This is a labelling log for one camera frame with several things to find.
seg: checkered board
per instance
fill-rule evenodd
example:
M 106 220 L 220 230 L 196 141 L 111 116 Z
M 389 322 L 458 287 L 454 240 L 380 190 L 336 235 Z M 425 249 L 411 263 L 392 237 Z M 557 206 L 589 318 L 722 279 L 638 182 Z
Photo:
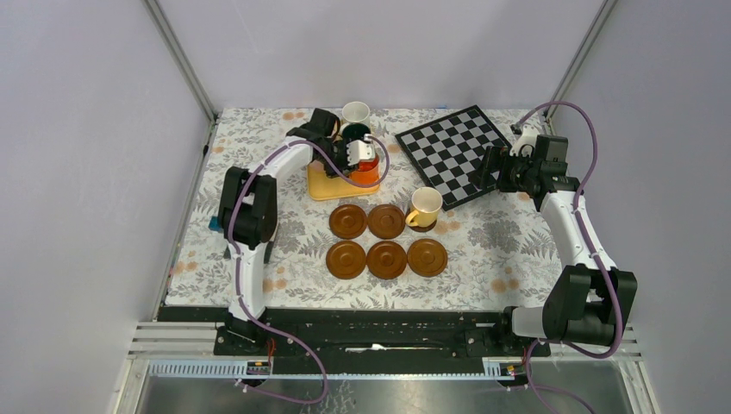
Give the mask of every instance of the checkered board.
M 396 134 L 396 139 L 424 183 L 444 197 L 444 211 L 494 190 L 497 182 L 478 190 L 469 174 L 487 147 L 510 147 L 477 105 Z

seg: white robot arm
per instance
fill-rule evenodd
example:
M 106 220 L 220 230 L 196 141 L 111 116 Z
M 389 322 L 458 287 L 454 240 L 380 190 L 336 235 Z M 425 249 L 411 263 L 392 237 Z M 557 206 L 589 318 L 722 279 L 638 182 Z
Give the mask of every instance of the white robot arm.
M 227 234 L 232 218 L 234 221 L 234 239 L 229 240 L 228 246 L 232 255 L 230 262 L 234 266 L 232 274 L 236 290 L 228 310 L 234 317 L 242 321 L 249 319 L 241 303 L 255 318 L 259 318 L 266 307 L 262 283 L 264 265 L 269 260 L 277 234 L 277 182 L 287 180 L 314 160 L 324 161 L 325 156 L 334 164 L 334 168 L 326 164 L 326 173 L 331 176 L 337 172 L 347 176 L 358 168 L 361 161 L 375 159 L 372 135 L 363 134 L 333 141 L 329 132 L 336 123 L 334 114 L 315 110 L 308 123 L 287 134 L 282 146 L 266 159 L 263 168 L 260 163 L 256 163 L 248 170 L 231 167 L 227 171 L 218 220 Z M 239 214 L 232 217 L 234 207 L 241 199 L 243 185 L 250 179 L 250 171 L 256 173 L 251 179 L 253 184 L 243 198 Z
M 564 267 L 543 306 L 505 310 L 505 333 L 610 345 L 617 333 L 612 302 L 619 305 L 623 328 L 634 302 L 637 281 L 631 272 L 619 270 L 604 251 L 586 215 L 584 196 L 576 193 L 578 180 L 565 175 L 568 140 L 537 135 L 535 129 L 528 133 L 532 136 L 521 136 L 512 149 L 488 148 L 480 168 L 471 176 L 471 182 L 480 188 L 495 185 L 501 192 L 525 191 L 548 223 Z M 614 288 L 612 292 L 604 271 Z M 588 301 L 590 293 L 601 300 Z

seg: white enclosure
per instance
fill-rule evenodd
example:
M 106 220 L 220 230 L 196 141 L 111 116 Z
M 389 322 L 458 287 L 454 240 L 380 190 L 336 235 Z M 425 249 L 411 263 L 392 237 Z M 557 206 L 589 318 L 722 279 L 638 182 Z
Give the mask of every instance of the white enclosure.
M 220 111 L 527 109 L 613 2 L 6 1 L 0 412 L 104 412 L 157 305 L 210 125 L 145 3 Z M 729 15 L 724 0 L 617 2 L 566 97 L 597 125 L 586 200 L 639 281 L 631 321 L 663 412 L 731 405 Z M 583 121 L 560 110 L 553 126 L 583 174 Z
M 731 3 L 619 2 L 566 99 L 599 135 L 591 220 L 639 284 L 632 321 L 664 413 L 726 412 Z M 581 116 L 558 134 L 583 174 Z
M 0 13 L 0 412 L 104 412 L 208 120 L 141 2 Z
M 526 108 L 551 97 L 602 0 L 164 0 L 225 107 Z

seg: blue component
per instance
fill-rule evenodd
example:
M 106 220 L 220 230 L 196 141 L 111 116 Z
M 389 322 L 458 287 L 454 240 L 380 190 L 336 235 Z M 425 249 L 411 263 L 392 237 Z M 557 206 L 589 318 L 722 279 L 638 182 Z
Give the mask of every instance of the blue component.
M 208 228 L 219 233 L 223 233 L 223 228 L 218 224 L 218 217 L 212 216 L 208 222 Z

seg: floral pattern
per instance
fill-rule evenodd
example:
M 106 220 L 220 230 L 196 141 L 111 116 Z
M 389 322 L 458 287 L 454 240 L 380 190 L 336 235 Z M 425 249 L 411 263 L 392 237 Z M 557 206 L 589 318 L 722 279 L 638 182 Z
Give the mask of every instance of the floral pattern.
M 325 254 L 339 239 L 328 227 L 340 204 L 357 204 L 367 213 L 379 204 L 405 208 L 411 193 L 424 186 L 394 134 L 446 115 L 450 110 L 374 110 L 371 127 L 390 156 L 388 178 L 377 193 L 316 202 L 307 193 L 305 171 L 279 183 L 279 228 L 272 258 L 265 266 L 269 306 L 496 311 L 508 305 L 540 305 L 559 277 L 561 265 L 548 226 L 526 194 L 492 192 L 445 213 L 430 232 L 405 229 L 395 239 L 404 249 L 430 237 L 449 254 L 444 273 L 423 278 L 410 269 L 393 280 L 366 269 L 339 280 L 325 266 Z M 487 110 L 486 115 L 513 141 L 509 125 L 524 110 Z M 221 187 L 231 166 L 262 160 L 284 134 L 309 119 L 311 110 L 227 109 L 218 123 L 203 179 L 176 263 L 171 269 L 168 305 L 228 306 L 232 263 L 224 258 L 222 233 L 209 230 L 217 214 Z M 540 126 L 537 119 L 531 121 Z M 381 171 L 384 155 L 381 154 Z M 378 238 L 366 231 L 354 239 L 366 252 Z

